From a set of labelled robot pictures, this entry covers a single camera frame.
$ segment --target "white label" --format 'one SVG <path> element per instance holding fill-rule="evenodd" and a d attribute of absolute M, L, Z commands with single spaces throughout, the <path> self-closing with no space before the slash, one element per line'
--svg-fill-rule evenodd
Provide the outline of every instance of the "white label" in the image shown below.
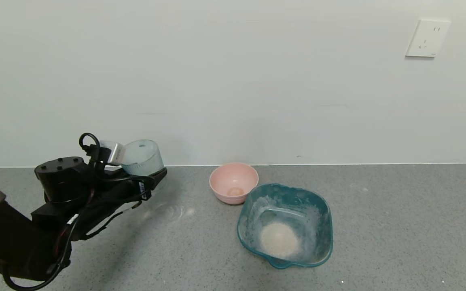
<path fill-rule="evenodd" d="M 139 190 L 140 190 L 141 193 L 143 193 L 145 191 L 145 184 L 143 184 L 143 182 L 139 182 Z M 141 195 L 141 197 L 143 197 L 143 199 L 146 199 L 146 193 Z"/>
<path fill-rule="evenodd" d="M 68 221 L 68 224 L 72 224 L 73 221 L 78 217 L 78 213 L 73 215 L 73 217 L 70 219 L 70 221 Z"/>

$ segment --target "pink bowl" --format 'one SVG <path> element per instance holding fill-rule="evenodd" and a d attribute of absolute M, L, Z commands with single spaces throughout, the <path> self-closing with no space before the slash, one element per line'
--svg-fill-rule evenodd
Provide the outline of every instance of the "pink bowl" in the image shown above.
<path fill-rule="evenodd" d="M 258 173 L 249 164 L 232 162 L 216 168 L 210 176 L 215 196 L 228 204 L 244 203 L 248 193 L 258 184 Z"/>

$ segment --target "bowl rim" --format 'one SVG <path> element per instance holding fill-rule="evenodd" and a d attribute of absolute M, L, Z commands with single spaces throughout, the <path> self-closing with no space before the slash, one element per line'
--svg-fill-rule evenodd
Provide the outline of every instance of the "bowl rim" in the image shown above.
<path fill-rule="evenodd" d="M 238 195 L 238 196 L 228 196 L 228 195 L 222 195 L 222 194 L 220 194 L 220 193 L 217 192 L 217 190 L 215 190 L 215 189 L 213 188 L 213 186 L 211 185 L 211 177 L 213 177 L 213 174 L 215 173 L 215 171 L 217 171 L 218 169 L 220 169 L 220 168 L 222 168 L 222 167 L 224 167 L 224 166 L 228 166 L 228 165 L 230 165 L 230 164 L 241 164 L 241 165 L 248 166 L 249 168 L 251 168 L 251 169 L 254 171 L 254 173 L 256 174 L 256 183 L 255 183 L 255 186 L 253 187 L 253 189 L 254 189 L 254 188 L 257 188 L 258 183 L 259 183 L 259 181 L 260 181 L 260 177 L 258 176 L 258 172 L 255 170 L 255 168 L 253 168 L 253 166 L 251 166 L 250 164 L 246 164 L 246 163 L 244 163 L 244 162 L 228 162 L 227 164 L 222 164 L 222 165 L 216 167 L 216 168 L 213 170 L 213 172 L 211 173 L 210 178 L 208 179 L 208 184 L 210 185 L 210 188 L 212 189 L 212 191 L 213 191 L 216 195 L 219 195 L 220 197 L 230 197 L 230 198 L 242 198 L 242 197 L 246 197 L 249 193 L 251 193 L 251 191 L 252 191 L 253 189 L 251 189 L 249 192 L 244 193 L 244 194 L 242 194 L 242 195 Z"/>
<path fill-rule="evenodd" d="M 284 259 L 280 259 L 280 258 L 275 258 L 275 257 L 272 257 L 268 254 L 265 254 L 265 253 L 262 253 L 262 252 L 259 252 L 257 250 L 254 250 L 252 249 L 251 247 L 249 247 L 245 242 L 244 240 L 241 238 L 240 236 L 240 219 L 242 217 L 242 214 L 244 214 L 246 210 L 246 205 L 247 203 L 244 202 L 244 205 L 242 206 L 242 210 L 240 211 L 240 215 L 238 217 L 238 221 L 237 221 L 237 236 L 238 236 L 238 239 L 240 240 L 240 242 L 242 243 L 242 245 L 248 249 L 250 252 L 256 254 L 256 255 L 259 255 L 261 256 L 262 258 L 266 259 L 271 266 L 277 268 L 277 269 L 287 269 L 288 267 L 292 266 L 292 265 L 296 265 L 296 266 L 299 266 L 299 267 L 306 267 L 306 268 L 314 268 L 314 267 L 318 267 L 324 263 L 326 263 L 326 261 L 330 258 L 330 256 L 332 255 L 332 251 L 333 251 L 333 221 L 332 221 L 332 212 L 330 211 L 330 206 L 329 204 L 327 203 L 327 201 L 321 196 L 319 195 L 318 193 L 316 192 L 313 192 L 311 190 L 307 190 L 307 189 L 304 189 L 304 188 L 297 188 L 297 187 L 290 187 L 290 186 L 285 186 L 285 185 L 282 185 L 282 184 L 279 184 L 279 183 L 265 183 L 265 184 L 261 184 L 261 185 L 258 185 L 256 187 L 253 188 L 253 190 L 255 190 L 256 188 L 258 187 L 261 187 L 261 186 L 267 186 L 267 185 L 270 185 L 270 186 L 281 186 L 281 187 L 284 187 L 284 188 L 292 188 L 292 189 L 296 189 L 296 190 L 305 190 L 307 192 L 310 192 L 310 193 L 313 193 L 313 194 L 316 194 L 318 195 L 318 197 L 321 198 L 321 200 L 325 203 L 325 205 L 327 206 L 327 209 L 328 209 L 328 213 L 330 215 L 330 248 L 328 250 L 328 254 L 323 258 L 321 259 L 320 261 L 316 262 L 316 263 L 313 263 L 313 264 L 303 264 L 303 263 L 300 263 L 300 262 L 296 262 L 296 261 L 287 261 L 287 260 L 284 260 Z M 277 261 L 285 261 L 284 264 L 278 264 Z"/>

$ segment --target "red wire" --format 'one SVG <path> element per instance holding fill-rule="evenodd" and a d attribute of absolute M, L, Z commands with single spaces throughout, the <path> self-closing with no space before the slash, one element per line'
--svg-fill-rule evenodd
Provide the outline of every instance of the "red wire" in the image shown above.
<path fill-rule="evenodd" d="M 59 243 L 61 242 L 61 237 L 62 237 L 62 236 L 66 233 L 66 231 L 68 230 L 68 227 L 67 227 L 67 226 L 68 226 L 68 225 L 66 225 L 66 226 L 63 228 L 61 234 L 59 235 L 59 237 L 57 238 L 57 241 L 55 242 L 55 252 L 54 252 L 55 256 L 58 256 L 58 255 L 59 255 Z"/>
<path fill-rule="evenodd" d="M 93 199 L 93 196 L 95 195 L 95 190 L 93 188 L 91 188 L 91 193 L 89 194 L 89 199 L 87 200 L 87 202 L 85 203 L 86 205 L 89 204 L 89 202 L 91 202 L 91 200 Z M 58 256 L 59 255 L 59 243 L 61 243 L 61 238 L 62 236 L 66 233 L 66 231 L 68 230 L 68 224 L 66 224 L 61 232 L 61 234 L 59 234 L 59 237 L 57 238 L 57 241 L 55 241 L 55 248 L 54 248 L 54 254 L 55 256 Z"/>

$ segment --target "electrical outlet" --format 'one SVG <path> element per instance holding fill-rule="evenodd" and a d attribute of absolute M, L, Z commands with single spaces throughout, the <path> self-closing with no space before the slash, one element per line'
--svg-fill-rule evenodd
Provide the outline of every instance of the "electrical outlet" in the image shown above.
<path fill-rule="evenodd" d="M 448 21 L 420 20 L 405 54 L 408 57 L 436 57 L 449 31 Z"/>

